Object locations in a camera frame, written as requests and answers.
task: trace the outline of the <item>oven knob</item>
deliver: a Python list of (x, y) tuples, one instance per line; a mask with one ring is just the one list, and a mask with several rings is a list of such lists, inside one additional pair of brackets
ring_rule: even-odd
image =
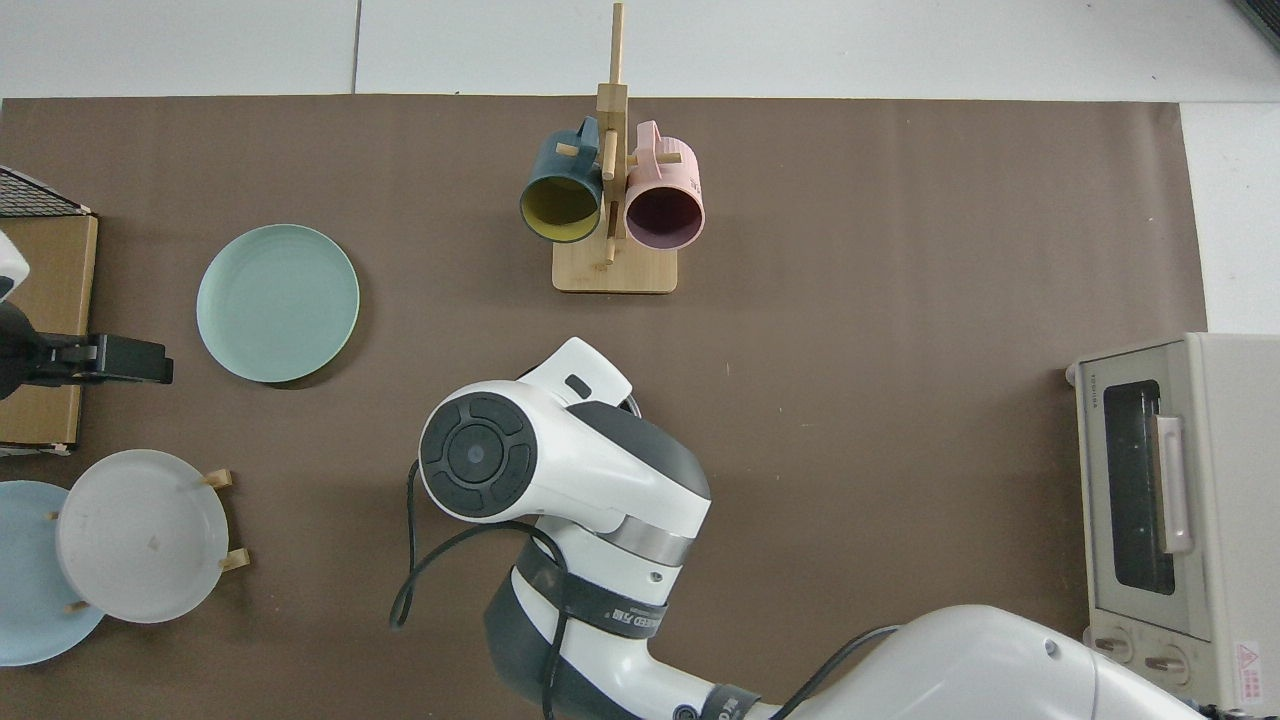
[(1101, 638), (1093, 638), (1093, 647), (1107, 653), (1116, 662), (1129, 662), (1133, 660), (1133, 643), (1129, 642), (1129, 633), (1120, 628), (1111, 628)]
[(1143, 664), (1157, 673), (1164, 673), (1170, 682), (1178, 685), (1185, 685), (1192, 679), (1187, 656), (1171, 644), (1166, 644), (1160, 651), (1160, 657), (1148, 657)]

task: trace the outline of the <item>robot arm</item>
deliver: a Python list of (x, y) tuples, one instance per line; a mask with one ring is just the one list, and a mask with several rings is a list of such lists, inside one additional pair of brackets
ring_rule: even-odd
[(23, 384), (58, 387), (108, 380), (173, 382), (173, 360), (163, 345), (114, 334), (40, 333), (8, 301), (31, 266), (0, 232), (0, 400)]
[[(530, 541), (485, 612), (502, 679), (538, 702), (561, 614), (554, 685), (580, 720), (764, 720), (780, 707), (655, 661), (657, 633), (710, 506), (698, 460), (617, 405), (630, 383), (573, 338), (520, 380), (461, 388), (420, 443), (431, 500), (456, 518), (538, 515), (567, 571)], [(1083, 644), (983, 606), (925, 615), (794, 720), (1193, 720), (1187, 705)]]
[(31, 265), (14, 247), (9, 236), (0, 231), (0, 302), (6, 300), (29, 273)]

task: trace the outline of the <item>pink mug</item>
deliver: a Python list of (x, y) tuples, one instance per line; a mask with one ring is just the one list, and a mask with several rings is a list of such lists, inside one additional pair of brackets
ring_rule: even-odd
[[(675, 161), (677, 154), (680, 160)], [(659, 136), (658, 123), (649, 120), (636, 128), (635, 156), (625, 213), (631, 237), (654, 250), (680, 250), (698, 240), (704, 213), (694, 150), (675, 137)]]

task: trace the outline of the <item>oven handle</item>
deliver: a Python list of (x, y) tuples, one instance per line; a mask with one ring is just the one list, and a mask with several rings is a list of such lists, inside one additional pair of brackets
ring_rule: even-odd
[(1187, 511), (1187, 473), (1183, 464), (1183, 419), (1152, 415), (1156, 454), (1156, 530), (1164, 552), (1190, 552), (1194, 547)]

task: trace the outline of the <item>mug handle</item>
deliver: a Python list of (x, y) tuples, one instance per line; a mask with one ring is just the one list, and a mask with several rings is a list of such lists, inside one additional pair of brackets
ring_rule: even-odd
[(591, 170), (595, 156), (600, 154), (600, 123), (594, 115), (582, 118), (581, 127), (577, 128), (577, 159), (573, 169), (579, 173)]
[(658, 163), (658, 122), (645, 120), (636, 127), (636, 167), (650, 168), (662, 179), (662, 165)]

